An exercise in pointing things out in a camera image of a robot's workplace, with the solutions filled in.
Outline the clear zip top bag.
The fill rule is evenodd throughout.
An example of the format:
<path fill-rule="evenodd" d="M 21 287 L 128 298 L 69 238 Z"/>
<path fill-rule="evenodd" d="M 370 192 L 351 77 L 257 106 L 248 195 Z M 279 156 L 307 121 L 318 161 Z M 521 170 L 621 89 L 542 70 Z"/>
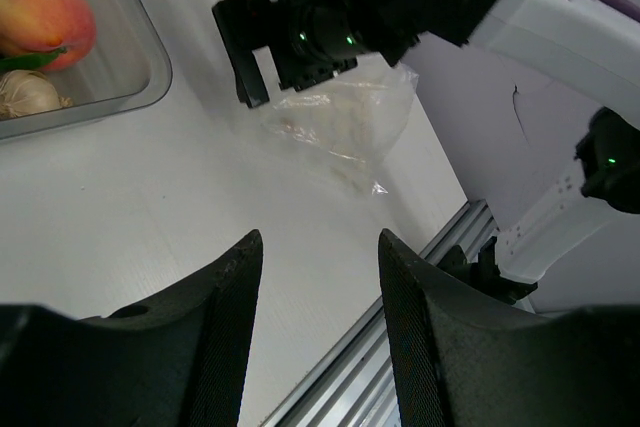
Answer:
<path fill-rule="evenodd" d="M 384 195 L 378 173 L 406 129 L 419 76 L 377 61 L 260 109 L 284 159 L 351 196 Z"/>

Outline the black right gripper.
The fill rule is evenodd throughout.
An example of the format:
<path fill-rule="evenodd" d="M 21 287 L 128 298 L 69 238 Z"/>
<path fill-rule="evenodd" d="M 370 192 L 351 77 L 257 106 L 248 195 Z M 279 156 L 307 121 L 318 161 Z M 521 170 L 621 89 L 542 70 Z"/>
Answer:
<path fill-rule="evenodd" d="M 463 46 L 498 0 L 220 0 L 212 13 L 235 76 L 239 101 L 249 108 L 270 97 L 254 52 L 271 53 L 284 89 L 293 86 L 295 58 L 352 60 L 380 54 L 391 67 L 433 34 Z"/>

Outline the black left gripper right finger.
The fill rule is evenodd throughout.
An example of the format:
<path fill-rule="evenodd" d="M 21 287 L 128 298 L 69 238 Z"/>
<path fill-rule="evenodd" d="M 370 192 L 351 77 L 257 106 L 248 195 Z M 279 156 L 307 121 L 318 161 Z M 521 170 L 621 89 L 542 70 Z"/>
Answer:
<path fill-rule="evenodd" d="M 639 310 L 532 314 L 472 288 L 393 232 L 379 278 L 405 426 L 635 426 Z"/>

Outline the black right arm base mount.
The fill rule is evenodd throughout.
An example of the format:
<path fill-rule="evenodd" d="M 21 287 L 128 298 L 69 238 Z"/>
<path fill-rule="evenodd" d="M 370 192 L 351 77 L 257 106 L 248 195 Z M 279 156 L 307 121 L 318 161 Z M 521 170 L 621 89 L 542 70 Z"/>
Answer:
<path fill-rule="evenodd" d="M 466 285 L 489 297 L 514 305 L 537 288 L 503 278 L 495 260 L 497 238 L 491 237 L 480 249 L 476 262 L 469 262 L 460 245 L 454 245 L 444 255 L 437 267 Z"/>

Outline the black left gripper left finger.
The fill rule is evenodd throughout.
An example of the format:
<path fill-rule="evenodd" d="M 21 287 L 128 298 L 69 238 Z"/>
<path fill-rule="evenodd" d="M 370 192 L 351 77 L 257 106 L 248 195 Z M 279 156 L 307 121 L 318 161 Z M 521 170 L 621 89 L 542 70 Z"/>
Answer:
<path fill-rule="evenodd" d="M 1 309 L 5 426 L 234 426 L 263 265 L 251 231 L 217 260 L 108 317 Z"/>

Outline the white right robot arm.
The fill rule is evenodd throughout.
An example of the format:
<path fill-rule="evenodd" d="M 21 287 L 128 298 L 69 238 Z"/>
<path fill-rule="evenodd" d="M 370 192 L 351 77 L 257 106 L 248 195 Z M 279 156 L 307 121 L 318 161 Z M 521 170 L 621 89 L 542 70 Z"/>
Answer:
<path fill-rule="evenodd" d="M 359 56 L 397 65 L 424 34 L 516 60 L 600 103 L 566 172 L 475 262 L 445 270 L 508 304 L 548 268 L 624 214 L 639 211 L 639 9 L 626 0 L 221 0 L 212 9 L 238 99 L 269 94 L 255 59 L 267 48 L 282 89 L 352 70 Z"/>

